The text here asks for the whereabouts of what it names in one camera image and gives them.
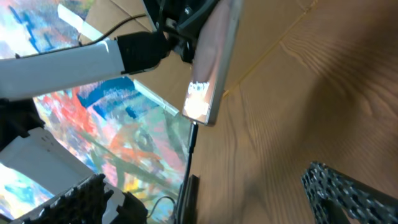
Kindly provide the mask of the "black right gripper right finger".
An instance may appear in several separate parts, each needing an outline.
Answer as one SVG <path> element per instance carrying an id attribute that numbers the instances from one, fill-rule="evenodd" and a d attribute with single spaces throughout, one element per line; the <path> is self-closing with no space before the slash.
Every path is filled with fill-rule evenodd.
<path id="1" fill-rule="evenodd" d="M 397 199 L 324 163 L 312 162 L 301 177 L 316 223 L 397 224 Z"/>

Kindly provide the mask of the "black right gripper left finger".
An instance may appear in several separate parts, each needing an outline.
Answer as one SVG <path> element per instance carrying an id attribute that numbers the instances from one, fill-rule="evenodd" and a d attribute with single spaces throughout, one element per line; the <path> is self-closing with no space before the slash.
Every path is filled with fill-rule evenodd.
<path id="1" fill-rule="evenodd" d="M 104 174 L 93 174 L 10 224 L 102 224 L 113 190 L 106 190 Z"/>

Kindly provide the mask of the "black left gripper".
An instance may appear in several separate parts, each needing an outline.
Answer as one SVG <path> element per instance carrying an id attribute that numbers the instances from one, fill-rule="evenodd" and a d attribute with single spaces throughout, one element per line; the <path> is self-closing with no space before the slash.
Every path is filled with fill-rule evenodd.
<path id="1" fill-rule="evenodd" d="M 171 49 L 183 62 L 192 63 L 201 28 L 218 0 L 143 0 L 155 30 L 171 38 Z"/>

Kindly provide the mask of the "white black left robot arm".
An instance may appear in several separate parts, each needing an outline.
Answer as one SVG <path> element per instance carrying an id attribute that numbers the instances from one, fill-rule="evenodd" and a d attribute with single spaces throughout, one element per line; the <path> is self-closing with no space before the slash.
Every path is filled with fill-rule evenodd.
<path id="1" fill-rule="evenodd" d="M 99 38 L 82 46 L 1 61 L 1 149 L 31 137 L 43 128 L 29 100 L 46 93 L 135 75 L 154 69 L 180 41 L 198 37 L 216 1 L 146 1 L 155 32 L 136 32 L 114 40 Z M 103 174 L 89 172 L 76 185 L 17 219 L 18 223 L 145 223 L 148 211 L 130 193 L 116 208 L 108 207 L 115 190 Z"/>

